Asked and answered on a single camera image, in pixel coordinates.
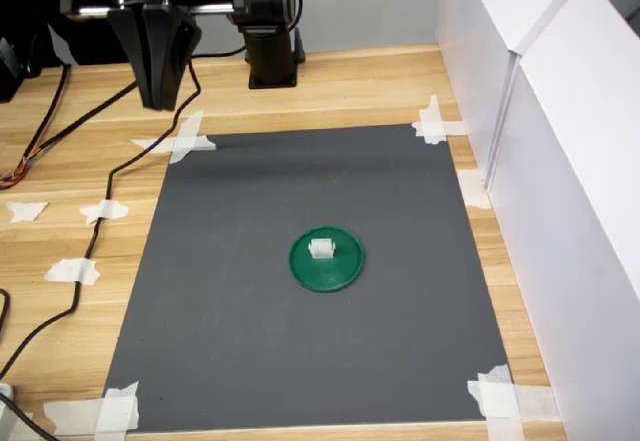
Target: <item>green plastic cap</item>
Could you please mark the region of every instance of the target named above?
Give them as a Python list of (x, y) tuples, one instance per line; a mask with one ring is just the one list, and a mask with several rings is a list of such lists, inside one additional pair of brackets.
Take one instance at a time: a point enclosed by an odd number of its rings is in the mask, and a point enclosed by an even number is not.
[[(331, 259), (313, 259), (309, 251), (312, 239), (331, 239), (335, 252)], [(364, 264), (364, 250), (352, 233), (322, 226), (300, 236), (289, 252), (289, 267), (298, 283), (318, 293), (333, 293), (353, 283)]]

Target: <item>wooden tabletop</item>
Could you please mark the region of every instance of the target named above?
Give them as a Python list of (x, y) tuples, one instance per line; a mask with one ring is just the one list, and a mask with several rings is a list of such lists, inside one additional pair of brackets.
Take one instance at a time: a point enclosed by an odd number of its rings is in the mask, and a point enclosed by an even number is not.
[[(223, 134), (349, 126), (406, 124), (438, 96), (445, 121), (460, 114), (437, 46), (313, 54), (300, 68), (296, 89), (250, 91), (242, 59), (195, 62), (202, 95), (183, 118), (204, 109), (201, 133)], [(60, 69), (28, 80), (14, 100), (0, 105), (0, 172), (12, 168), (47, 111)], [(47, 135), (105, 101), (133, 80), (126, 65), (74, 67)], [(188, 73), (180, 99), (193, 91)], [(171, 113), (144, 110), (133, 92), (45, 153), (27, 179), (0, 192), (0, 286), (12, 295), (0, 344), (4, 365), (22, 339), (43, 320), (68, 308), (73, 286), (44, 274), (63, 258), (81, 258), (93, 227), (80, 208), (104, 199), (107, 174), (136, 155), (131, 139), (158, 137)], [(457, 169), (475, 169), (466, 137), (449, 138)], [(122, 325), (167, 168), (169, 155), (151, 155), (116, 178), (115, 199), (129, 206), (123, 219), (106, 221), (94, 259), (101, 277), (84, 287), (78, 310), (43, 331), (3, 382), (18, 404), (53, 432), (43, 404), (99, 398)], [(49, 202), (37, 221), (10, 224), (7, 201)], [(547, 386), (548, 379), (492, 210), (468, 208), (500, 332), (517, 384)], [(564, 440), (559, 423), (525, 425), (527, 439)], [(486, 423), (271, 429), (144, 439), (411, 439), (484, 440)]]

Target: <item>white tape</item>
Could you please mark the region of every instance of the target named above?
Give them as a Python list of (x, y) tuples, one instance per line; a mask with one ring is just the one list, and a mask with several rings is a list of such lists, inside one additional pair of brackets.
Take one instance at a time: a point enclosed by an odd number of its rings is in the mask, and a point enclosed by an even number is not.
[[(193, 114), (189, 119), (182, 123), (176, 138), (167, 138), (163, 140), (158, 146), (153, 148), (150, 153), (172, 153), (169, 164), (174, 164), (184, 159), (184, 157), (191, 151), (214, 151), (216, 149), (215, 143), (209, 141), (206, 136), (198, 136), (203, 116), (204, 111), (202, 110)], [(132, 140), (134, 144), (137, 144), (144, 149), (147, 149), (155, 141), (155, 139)]]
[(416, 137), (424, 137), (427, 144), (438, 144), (447, 140), (437, 96), (431, 96), (429, 107), (420, 111), (420, 121), (411, 126), (416, 130)]
[(100, 277), (96, 271), (96, 262), (85, 258), (63, 259), (54, 264), (44, 276), (46, 281), (57, 283), (75, 283), (93, 286)]
[(458, 171), (458, 183), (466, 206), (480, 209), (491, 209), (491, 201), (484, 189), (480, 171), (477, 169), (461, 169)]
[[(163, 140), (158, 146), (153, 148), (149, 153), (150, 154), (172, 153), (173, 146), (176, 143), (176, 139), (177, 138), (167, 138)], [(155, 139), (132, 139), (131, 142), (134, 144), (137, 144), (143, 149), (147, 149), (149, 146), (151, 146), (155, 142)], [(196, 137), (196, 140), (193, 146), (193, 151), (215, 151), (215, 149), (216, 149), (216, 144), (209, 141), (209, 138), (207, 138), (206, 136)]]
[[(25, 414), (27, 418), (33, 419), (32, 413)], [(38, 441), (40, 439), (40, 436), (35, 431), (19, 420), (15, 414), (13, 416), (15, 416), (15, 424), (11, 436), (9, 436), (9, 441)]]
[(129, 208), (123, 206), (118, 201), (103, 199), (100, 204), (85, 206), (80, 209), (80, 213), (87, 217), (87, 225), (95, 223), (98, 218), (118, 219), (129, 214)]
[(35, 221), (49, 203), (13, 203), (7, 201), (7, 208), (13, 212), (10, 223)]
[(44, 413), (56, 436), (95, 436), (96, 441), (122, 441), (138, 428), (138, 383), (109, 389), (104, 398), (45, 403)]
[(487, 418), (491, 441), (524, 440), (523, 421), (561, 421), (553, 390), (514, 385), (506, 365), (478, 374), (477, 381), (467, 382), (467, 389)]
[(420, 111), (420, 121), (411, 126), (416, 137), (423, 137), (427, 144), (438, 144), (447, 140), (447, 136), (466, 136), (467, 127), (463, 121), (442, 121), (437, 96), (431, 96), (429, 107)]

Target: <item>cable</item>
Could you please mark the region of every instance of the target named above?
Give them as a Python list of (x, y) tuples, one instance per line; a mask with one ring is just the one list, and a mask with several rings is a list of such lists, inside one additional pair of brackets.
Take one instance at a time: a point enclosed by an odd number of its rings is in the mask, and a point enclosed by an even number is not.
[(38, 139), (40, 138), (40, 136), (44, 131), (44, 128), (49, 123), (49, 120), (51, 119), (53, 112), (55, 111), (58, 101), (60, 100), (60, 96), (62, 94), (63, 87), (66, 83), (69, 70), (70, 70), (70, 66), (63, 67), (62, 77), (60, 78), (60, 84), (58, 86), (58, 90), (56, 91), (56, 95), (53, 98), (53, 102), (51, 103), (51, 107), (49, 108), (49, 111), (47, 112), (42, 123), (40, 123), (40, 126), (38, 127), (38, 130), (36, 131), (33, 138), (31, 139), (29, 146), (27, 147), (27, 149), (25, 149), (24, 155), (20, 160), (20, 162), (18, 163), (18, 166), (16, 167), (16, 169), (14, 169), (14, 171), (10, 175), (0, 177), (0, 191), (12, 188), (16, 186), (20, 181), (22, 181), (26, 177), (29, 169), (31, 168), (31, 164), (36, 156), (41, 154), (47, 148), (53, 146), (54, 144), (58, 143), (62, 139), (66, 138), (69, 134), (71, 134), (73, 131), (78, 129), (88, 120), (90, 120), (98, 113), (104, 111), (106, 108), (108, 108), (112, 104), (116, 103), (117, 101), (125, 97), (127, 94), (129, 94), (131, 91), (133, 91), (137, 87), (137, 83), (134, 81), (133, 83), (128, 85), (126, 88), (121, 89), (116, 94), (111, 96), (102, 104), (96, 106), (91, 111), (81, 116), (79, 119), (71, 123), (69, 126), (64, 128), (58, 134), (47, 139), (37, 149), (33, 150), (33, 147), (36, 145)]
[[(296, 17), (293, 20), (293, 23), (287, 28), (287, 31), (291, 32), (298, 27), (300, 24), (300, 19), (302, 19), (302, 8), (304, 7), (304, 0), (298, 0), (298, 12), (296, 13)], [(202, 53), (202, 54), (194, 54), (192, 59), (202, 59), (202, 58), (228, 58), (229, 56), (235, 56), (236, 54), (240, 54), (246, 51), (247, 46), (242, 46), (233, 51), (228, 51), (226, 53)]]
[[(125, 163), (123, 163), (123, 164), (121, 164), (121, 165), (119, 165), (119, 166), (117, 166), (117, 167), (115, 167), (114, 169), (111, 170), (111, 172), (109, 173), (108, 181), (107, 181), (107, 189), (106, 189), (106, 195), (105, 195), (106, 199), (111, 199), (111, 197), (112, 197), (112, 194), (113, 194), (113, 180), (114, 180), (115, 175), (118, 174), (120, 171), (128, 168), (132, 164), (136, 163), (140, 159), (142, 159), (144, 156), (149, 154), (156, 146), (158, 146), (160, 143), (162, 143), (162, 141), (164, 141), (167, 137), (169, 137), (171, 135), (171, 133), (173, 133), (175, 131), (175, 129), (176, 129), (177, 125), (178, 125), (178, 120), (180, 119), (180, 115), (182, 114), (182, 112), (186, 109), (187, 106), (189, 106), (189, 104), (191, 104), (191, 102), (194, 99), (196, 99), (198, 96), (200, 96), (200, 93), (202, 93), (202, 87), (200, 86), (200, 82), (198, 80), (198, 76), (196, 75), (195, 69), (193, 68), (193, 63), (191, 61), (189, 61), (189, 72), (191, 73), (191, 78), (193, 79), (193, 83), (196, 86), (196, 90), (191, 94), (191, 96), (189, 96), (180, 105), (180, 107), (178, 108), (178, 110), (176, 111), (176, 113), (175, 113), (175, 115), (173, 117), (173, 122), (171, 123), (171, 127), (169, 127), (169, 129), (167, 129), (164, 132), (164, 134), (162, 134), (162, 136), (160, 136), (149, 147), (147, 147), (146, 149), (141, 151), (139, 154), (137, 154), (136, 156), (131, 158), (129, 161), (127, 161), (127, 162), (125, 162)], [(100, 233), (100, 227), (102, 226), (103, 221), (104, 221), (104, 218), (98, 218), (98, 220), (96, 221), (96, 224), (95, 224), (95, 226), (93, 228), (93, 235), (91, 236), (91, 241), (89, 242), (89, 246), (87, 247), (87, 250), (86, 250), (85, 255), (84, 255), (84, 257), (86, 259), (90, 259), (91, 255), (93, 254), (93, 250), (95, 248), (96, 241), (98, 240), (98, 235)], [(18, 346), (18, 349), (16, 349), (16, 351), (13, 353), (11, 358), (9, 358), (9, 361), (7, 361), (7, 364), (4, 366), (2, 371), (0, 371), (0, 380), (2, 380), (6, 376), (6, 374), (9, 372), (9, 370), (11, 369), (13, 364), (15, 363), (16, 359), (18, 359), (18, 357), (20, 356), (22, 351), (27, 347), (27, 345), (31, 342), (31, 340), (38, 335), (38, 333), (40, 333), (47, 326), (50, 326), (51, 324), (55, 323), (56, 321), (64, 318), (65, 316), (68, 316), (69, 314), (72, 314), (72, 313), (74, 313), (76, 311), (76, 309), (78, 308), (78, 304), (80, 302), (81, 287), (82, 287), (82, 284), (79, 281), (76, 281), (75, 282), (75, 286), (74, 286), (74, 292), (73, 292), (73, 300), (71, 302), (71, 307), (69, 309), (63, 311), (62, 313), (60, 313), (60, 314), (48, 319), (44, 323), (42, 323), (40, 326), (35, 328), (31, 333), (29, 333), (29, 335), (22, 341), (22, 343), (20, 343), (20, 346)], [(1, 332), (2, 325), (4, 324), (4, 319), (5, 319), (5, 317), (7, 315), (7, 312), (8, 312), (9, 303), (10, 303), (10, 297), (9, 297), (9, 293), (7, 293), (4, 290), (0, 290), (0, 293), (5, 297), (5, 302), (4, 302), (4, 306), (3, 306), (3, 309), (2, 309), (2, 314), (0, 315), (0, 332)], [(18, 408), (18, 406), (16, 406), (9, 398), (4, 396), (2, 393), (0, 393), (0, 401), (2, 401), (4, 404), (6, 404), (9, 407), (9, 409), (11, 409), (11, 411), (13, 411), (22, 421), (24, 421), (27, 424), (27, 426), (29, 426), (33, 431), (38, 433), (40, 436), (42, 436), (46, 440), (57, 441), (57, 438), (51, 436), (46, 431), (44, 431), (42, 428), (40, 428), (37, 424), (35, 424), (33, 421), (31, 421), (24, 414), (24, 412), (22, 410), (20, 410), (20, 408)]]
[(47, 433), (44, 429), (38, 426), (34, 421), (32, 421), (29, 416), (27, 416), (24, 411), (22, 411), (13, 401), (11, 401), (4, 394), (0, 393), (0, 401), (7, 405), (7, 407), (13, 411), (13, 413), (20, 418), (20, 420), (29, 426), (33, 431), (35, 431), (40, 437), (46, 439), (47, 441), (60, 441), (55, 436)]
[(31, 142), (27, 146), (27, 149), (24, 150), (24, 154), (22, 155), (23, 158), (26, 158), (27, 156), (29, 156), (29, 154), (35, 147), (36, 143), (40, 139), (40, 136), (42, 136), (42, 133), (47, 127), (47, 124), (49, 124), (49, 121), (53, 116), (53, 112), (56, 110), (58, 106), (58, 101), (60, 101), (60, 96), (62, 95), (62, 90), (64, 89), (64, 86), (67, 82), (69, 71), (71, 71), (71, 66), (68, 64), (64, 64), (62, 66), (62, 76), (60, 76), (60, 83), (58, 83), (58, 89), (56, 90), (56, 94), (53, 96), (53, 101), (51, 101), (51, 106), (49, 106), (49, 111), (47, 111), (47, 114), (45, 114), (44, 119), (40, 123), (40, 126), (38, 127), (36, 133), (33, 135), (33, 138), (31, 139)]
[(296, 14), (296, 18), (293, 20), (293, 23), (291, 23), (291, 26), (289, 26), (289, 31), (293, 31), (298, 27), (298, 24), (300, 24), (300, 19), (302, 19), (303, 7), (304, 7), (304, 0), (298, 0), (298, 13)]
[(63, 64), (62, 75), (60, 76), (60, 82), (58, 83), (58, 88), (56, 89), (56, 93), (53, 97), (53, 100), (49, 105), (49, 110), (47, 111), (47, 114), (45, 114), (44, 118), (40, 122), (40, 126), (38, 126), (38, 129), (36, 130), (35, 134), (31, 138), (31, 141), (29, 142), (27, 148), (24, 150), (24, 154), (22, 155), (22, 158), (20, 159), (20, 162), (18, 163), (16, 168), (9, 174), (6, 174), (4, 176), (0, 175), (0, 190), (12, 188), (16, 184), (18, 184), (20, 181), (22, 181), (24, 177), (27, 175), (28, 157), (31, 154), (33, 147), (36, 145), (36, 143), (44, 133), (49, 122), (51, 121), (53, 113), (58, 107), (58, 102), (60, 101), (60, 97), (62, 96), (62, 91), (64, 90), (64, 87), (67, 83), (67, 78), (69, 77), (70, 71), (71, 71), (71, 66), (69, 66), (68, 64)]
[(0, 334), (2, 334), (4, 320), (7, 319), (7, 315), (9, 314), (9, 307), (11, 306), (11, 296), (2, 288), (0, 288), (0, 294), (2, 294), (2, 297), (4, 298), (4, 302), (2, 303), (2, 314), (0, 314)]
[(241, 48), (235, 49), (233, 51), (229, 51), (227, 53), (202, 53), (202, 54), (194, 54), (192, 59), (201, 59), (201, 58), (228, 58), (229, 56), (235, 56), (236, 54), (240, 54), (247, 49), (246, 46), (242, 46)]

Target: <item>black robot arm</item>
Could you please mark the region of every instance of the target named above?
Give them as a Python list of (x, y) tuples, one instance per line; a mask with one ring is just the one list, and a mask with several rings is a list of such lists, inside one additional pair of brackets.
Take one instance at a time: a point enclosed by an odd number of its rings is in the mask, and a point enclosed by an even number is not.
[(304, 61), (295, 0), (60, 0), (75, 19), (106, 17), (133, 68), (142, 104), (173, 110), (187, 63), (201, 38), (193, 14), (225, 14), (245, 39), (251, 88), (292, 87)]

